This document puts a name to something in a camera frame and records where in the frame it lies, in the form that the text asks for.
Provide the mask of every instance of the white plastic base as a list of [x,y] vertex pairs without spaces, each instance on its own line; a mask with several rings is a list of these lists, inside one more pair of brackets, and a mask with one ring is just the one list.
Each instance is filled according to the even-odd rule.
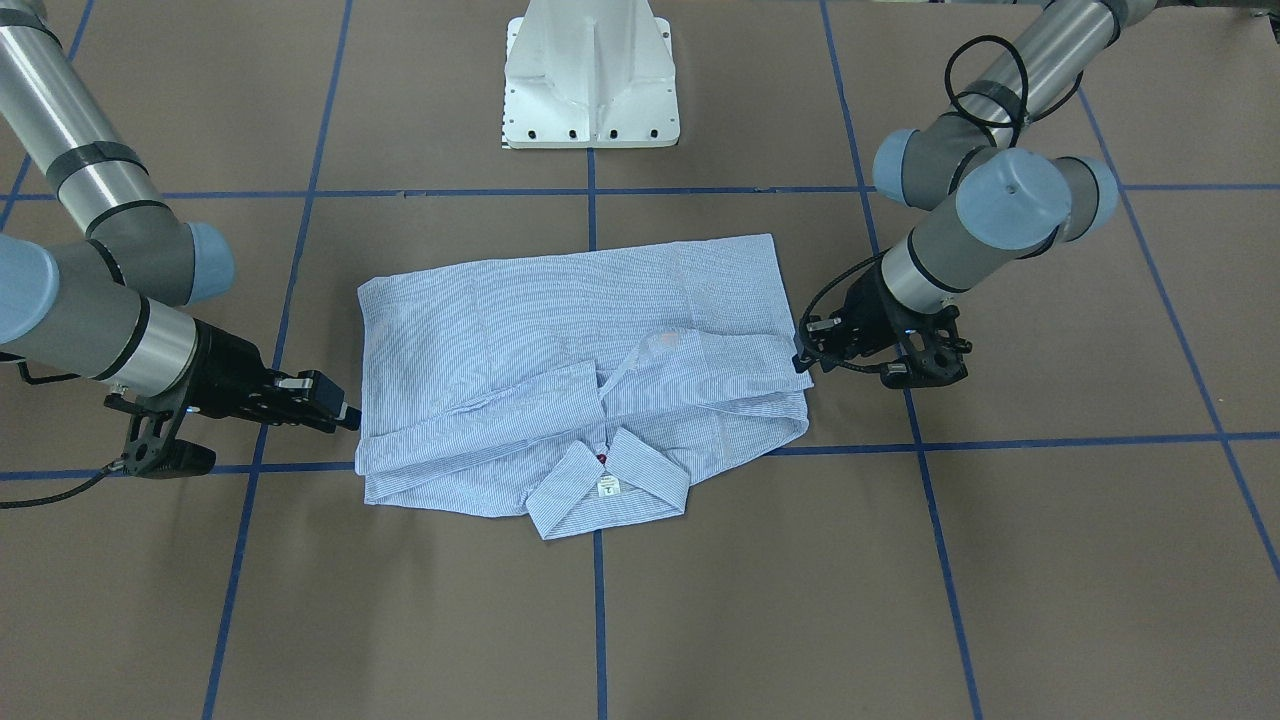
[[532,0],[507,26],[504,147],[680,140],[671,24],[646,0]]

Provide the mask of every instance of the striped shirt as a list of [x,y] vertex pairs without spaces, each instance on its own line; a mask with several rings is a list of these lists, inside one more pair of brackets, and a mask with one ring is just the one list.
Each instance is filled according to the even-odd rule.
[[808,429],[767,234],[374,278],[360,304],[371,505],[567,537],[680,515]]

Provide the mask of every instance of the light blue cap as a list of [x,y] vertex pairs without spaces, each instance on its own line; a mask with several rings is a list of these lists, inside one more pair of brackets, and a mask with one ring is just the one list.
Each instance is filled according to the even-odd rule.
[[0,234],[0,343],[31,332],[58,299],[58,261],[44,247]]
[[969,234],[1000,250],[1042,242],[1071,213],[1071,188],[1047,159],[1020,147],[983,163],[960,183],[956,215]]
[[901,205],[906,205],[902,193],[902,158],[906,156],[906,143],[915,133],[914,129],[896,129],[888,133],[876,151],[876,161],[872,164],[876,192]]
[[1115,173],[1102,160],[1094,158],[1073,158],[1073,160],[1084,163],[1084,167],[1093,173],[1093,179],[1098,183],[1098,210],[1093,214],[1093,222],[1089,227],[1080,233],[1080,237],[1084,237],[1096,228],[1106,224],[1111,219],[1111,215],[1115,214],[1116,204],[1120,202],[1120,186],[1116,183]]
[[205,223],[187,223],[196,250],[196,269],[191,279],[187,304],[218,297],[236,284],[236,256],[218,228]]

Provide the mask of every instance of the shirt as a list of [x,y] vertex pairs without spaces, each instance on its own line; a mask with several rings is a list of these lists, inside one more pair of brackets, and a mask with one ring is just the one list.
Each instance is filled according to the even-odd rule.
[[767,234],[483,260],[360,287],[365,502],[529,514],[544,539],[680,515],[804,434]]

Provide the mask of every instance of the shirt tag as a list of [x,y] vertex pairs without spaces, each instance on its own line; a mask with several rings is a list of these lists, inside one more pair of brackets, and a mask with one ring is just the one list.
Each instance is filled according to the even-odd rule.
[[599,493],[600,497],[609,497],[611,495],[621,495],[622,486],[618,483],[618,479],[614,478],[613,475],[604,474],[600,475],[600,480],[595,483],[595,492]]

